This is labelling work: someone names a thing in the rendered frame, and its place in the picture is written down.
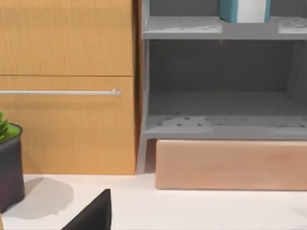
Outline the grey open shelf unit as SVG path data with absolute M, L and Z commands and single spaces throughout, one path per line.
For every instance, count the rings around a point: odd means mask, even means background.
M 307 142 L 307 0 L 256 0 L 265 23 L 220 18 L 232 0 L 139 0 L 142 127 L 151 139 Z

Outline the wooden cupboard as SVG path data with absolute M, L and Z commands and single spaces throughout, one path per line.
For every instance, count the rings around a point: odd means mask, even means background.
M 137 142 L 139 138 L 139 96 L 138 96 L 138 74 L 137 74 L 137 65 L 138 65 L 138 26 L 137 26 L 137 0 L 132 0 L 133 7 L 132 7 L 132 35 L 133 35 L 133 73 L 130 76 L 120 76 L 120 77 L 133 77 L 134 79 L 134 109 L 135 109 L 135 137 L 136 137 L 136 149 L 137 149 Z M 47 76 L 47 75 L 25 75 L 25 76 Z M 85 76 L 63 76 L 63 77 L 85 77 Z M 116 76 L 89 76 L 89 77 L 116 77 Z

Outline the black plant pot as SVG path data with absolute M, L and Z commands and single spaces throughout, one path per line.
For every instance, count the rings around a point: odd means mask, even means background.
M 0 138 L 0 213 L 25 197 L 21 126 L 10 123 L 6 137 Z

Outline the pale wooden drawer front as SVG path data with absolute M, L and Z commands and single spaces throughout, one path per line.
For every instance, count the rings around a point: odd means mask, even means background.
M 161 139 L 155 185 L 307 191 L 307 141 Z

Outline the teal and white book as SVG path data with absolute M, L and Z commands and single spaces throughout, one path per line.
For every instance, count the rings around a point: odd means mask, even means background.
M 219 0 L 219 17 L 228 23 L 267 23 L 271 0 Z

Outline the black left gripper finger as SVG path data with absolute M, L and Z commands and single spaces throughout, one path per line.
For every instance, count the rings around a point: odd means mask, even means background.
M 61 230 L 111 230 L 111 190 L 105 189 Z

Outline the green plant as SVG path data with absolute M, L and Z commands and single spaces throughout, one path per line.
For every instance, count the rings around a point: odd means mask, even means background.
M 13 139 L 21 133 L 21 129 L 4 118 L 3 112 L 0 112 L 0 144 Z

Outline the plain wooden drawer front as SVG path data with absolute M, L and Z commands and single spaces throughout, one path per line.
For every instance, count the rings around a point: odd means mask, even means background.
M 130 76 L 132 0 L 0 0 L 0 74 Z

